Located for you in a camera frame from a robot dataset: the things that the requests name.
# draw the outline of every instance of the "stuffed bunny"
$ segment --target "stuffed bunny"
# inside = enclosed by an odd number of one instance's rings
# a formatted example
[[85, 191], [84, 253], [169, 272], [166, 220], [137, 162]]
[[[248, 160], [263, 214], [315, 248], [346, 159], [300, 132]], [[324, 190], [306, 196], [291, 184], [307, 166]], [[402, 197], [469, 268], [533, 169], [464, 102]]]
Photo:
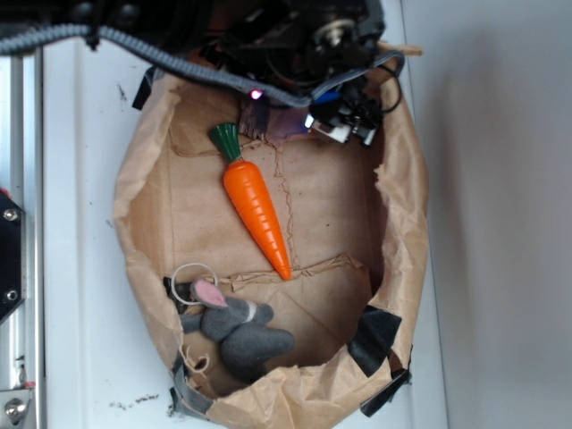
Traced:
[[242, 381], [253, 383], [266, 374], [265, 361], [294, 348], [294, 336], [265, 325], [274, 317], [266, 304], [226, 298], [222, 291], [203, 279], [190, 284], [190, 293], [206, 306], [202, 314], [181, 315], [185, 333], [198, 331], [221, 342], [221, 356], [230, 371]]

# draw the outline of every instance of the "pink ear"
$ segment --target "pink ear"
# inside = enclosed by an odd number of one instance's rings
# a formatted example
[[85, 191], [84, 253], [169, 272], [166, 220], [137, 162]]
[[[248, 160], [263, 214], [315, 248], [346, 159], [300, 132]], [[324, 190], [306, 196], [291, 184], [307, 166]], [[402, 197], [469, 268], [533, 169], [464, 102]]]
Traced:
[[220, 289], [211, 282], [203, 279], [195, 280], [192, 284], [193, 295], [207, 307], [227, 308], [228, 304]]

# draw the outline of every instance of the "carrot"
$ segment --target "carrot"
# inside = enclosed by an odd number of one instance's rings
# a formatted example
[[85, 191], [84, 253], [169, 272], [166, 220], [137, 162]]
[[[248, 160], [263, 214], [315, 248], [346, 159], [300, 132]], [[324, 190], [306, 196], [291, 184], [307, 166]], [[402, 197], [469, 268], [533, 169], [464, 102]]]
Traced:
[[270, 193], [258, 167], [242, 159], [236, 125], [218, 125], [209, 136], [229, 162], [223, 183], [240, 219], [278, 274], [289, 280], [288, 253]]

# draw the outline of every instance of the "brown paper bag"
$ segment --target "brown paper bag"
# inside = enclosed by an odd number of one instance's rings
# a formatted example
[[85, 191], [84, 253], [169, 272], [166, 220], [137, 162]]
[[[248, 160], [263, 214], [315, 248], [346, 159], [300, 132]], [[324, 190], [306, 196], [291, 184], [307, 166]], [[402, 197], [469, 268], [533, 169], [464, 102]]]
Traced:
[[[382, 99], [396, 99], [395, 80], [378, 84]], [[283, 282], [226, 196], [224, 161], [207, 136], [239, 118], [228, 94], [172, 76], [155, 82], [115, 195], [130, 284], [181, 409], [229, 427], [331, 427], [408, 368], [427, 257], [425, 162], [405, 102], [370, 149], [241, 136], [287, 241], [293, 275]], [[200, 332], [183, 335], [162, 278], [188, 262], [214, 268], [227, 295], [271, 305], [269, 325], [294, 334], [294, 350], [256, 383], [233, 378]], [[369, 338], [366, 306], [401, 319], [373, 370], [350, 353]]]

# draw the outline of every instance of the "black cable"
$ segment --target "black cable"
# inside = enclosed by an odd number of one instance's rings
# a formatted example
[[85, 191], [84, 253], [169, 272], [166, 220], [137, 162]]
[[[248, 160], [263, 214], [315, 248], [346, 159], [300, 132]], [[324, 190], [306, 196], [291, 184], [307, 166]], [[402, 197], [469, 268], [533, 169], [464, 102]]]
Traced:
[[402, 66], [396, 70], [392, 70], [390, 69], [388, 66], [380, 64], [378, 65], [378, 67], [380, 69], [384, 69], [386, 72], [388, 72], [393, 78], [395, 78], [395, 80], [397, 81], [397, 88], [400, 91], [399, 96], [397, 97], [397, 101], [395, 102], [395, 104], [385, 110], [382, 110], [382, 114], [390, 114], [391, 112], [393, 112], [395, 109], [397, 109], [397, 107], [400, 105], [401, 100], [403, 99], [403, 91], [401, 90], [401, 82], [400, 82], [400, 73], [398, 72], [398, 70], [401, 72], [401, 69], [403, 68]]
[[[11, 38], [0, 40], [0, 55], [21, 54], [22, 52], [31, 51], [36, 47], [53, 43], [58, 40], [77, 36], [86, 38], [91, 34], [92, 29], [88, 25], [80, 24], [61, 24], [43, 29], [34, 29]], [[273, 85], [231, 73], [214, 71], [198, 64], [189, 63], [184, 58], [170, 55], [161, 49], [149, 45], [143, 40], [111, 27], [100, 27], [97, 32], [97, 37], [105, 38], [116, 45], [123, 47], [139, 58], [149, 61], [153, 65], [156, 65], [169, 73], [182, 77], [183, 79], [198, 81], [201, 84], [209, 84], [217, 87], [223, 86], [233, 88], [236, 92], [242, 94], [249, 93], [255, 89], [260, 90], [266, 97], [273, 98], [290, 107], [306, 107], [311, 105], [328, 90], [335, 88], [346, 81], [353, 80], [369, 70], [369, 68], [361, 68], [347, 71], [318, 85], [308, 96], [294, 96]], [[381, 66], [393, 57], [398, 59], [398, 69], [393, 73], [399, 73], [400, 68], [403, 66], [405, 61], [405, 58], [400, 51], [388, 51], [377, 57], [372, 65]]]

